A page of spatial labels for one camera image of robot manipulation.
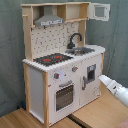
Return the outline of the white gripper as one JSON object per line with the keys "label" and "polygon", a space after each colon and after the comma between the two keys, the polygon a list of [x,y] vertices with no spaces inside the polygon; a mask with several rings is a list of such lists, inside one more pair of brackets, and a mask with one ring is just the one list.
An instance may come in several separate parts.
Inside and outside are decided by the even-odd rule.
{"label": "white gripper", "polygon": [[112,94],[115,94],[116,91],[121,87],[121,84],[117,83],[115,80],[112,80],[105,75],[100,75],[99,79]]}

